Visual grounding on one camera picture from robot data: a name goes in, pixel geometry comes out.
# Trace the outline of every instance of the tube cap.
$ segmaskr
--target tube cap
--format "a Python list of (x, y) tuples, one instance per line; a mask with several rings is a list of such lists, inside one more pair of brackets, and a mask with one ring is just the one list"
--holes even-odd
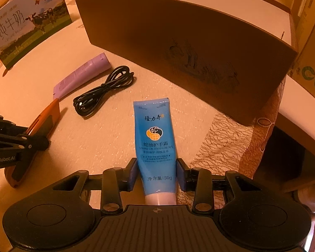
[(175, 193), (171, 192), (158, 192), (145, 196), (146, 205), (151, 206), (167, 206), (176, 205)]

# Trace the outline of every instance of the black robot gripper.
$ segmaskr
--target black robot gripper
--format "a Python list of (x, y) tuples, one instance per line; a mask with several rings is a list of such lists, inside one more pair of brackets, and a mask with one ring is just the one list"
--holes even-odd
[[(13, 204), (3, 228), (13, 249), (24, 251), (103, 252), (247, 252), (304, 251), (300, 246), (311, 225), (300, 204), (268, 190), (235, 171), (212, 175), (190, 169), (177, 159), (177, 178), (186, 205), (129, 205), (138, 174), (135, 158), (126, 168), (100, 175), (80, 170)], [(92, 190), (101, 190), (100, 209), (89, 205)], [(223, 192), (225, 206), (214, 209), (213, 190)]]

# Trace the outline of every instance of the patterned cloth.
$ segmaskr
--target patterned cloth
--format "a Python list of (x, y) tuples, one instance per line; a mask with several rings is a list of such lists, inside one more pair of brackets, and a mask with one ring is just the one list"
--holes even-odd
[[(196, 157), (188, 166), (205, 168), (219, 175), (224, 175), (227, 170), (234, 170), (252, 178), (272, 134), (285, 80), (286, 78), (259, 111), (251, 126), (241, 125), (223, 113), (218, 113)], [(214, 192), (214, 196), (215, 209), (223, 207), (222, 192)], [(178, 188), (176, 198), (177, 204), (191, 208), (194, 192), (184, 193)]]

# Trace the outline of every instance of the pink object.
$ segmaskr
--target pink object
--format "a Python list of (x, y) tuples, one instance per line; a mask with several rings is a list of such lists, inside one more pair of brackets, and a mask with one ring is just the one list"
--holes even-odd
[(67, 94), (86, 83), (95, 76), (103, 73), (111, 68), (108, 58), (105, 53), (101, 53), (88, 62), (84, 63), (81, 67), (77, 68), (74, 72), (68, 75), (64, 80), (54, 87), (53, 99), (61, 99)]

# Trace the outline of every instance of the yellow and black logo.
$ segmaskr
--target yellow and black logo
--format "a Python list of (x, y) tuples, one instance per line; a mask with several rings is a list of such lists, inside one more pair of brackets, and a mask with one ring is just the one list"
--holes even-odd
[(162, 129), (159, 127), (151, 127), (147, 130), (146, 135), (153, 141), (157, 141), (163, 135)]

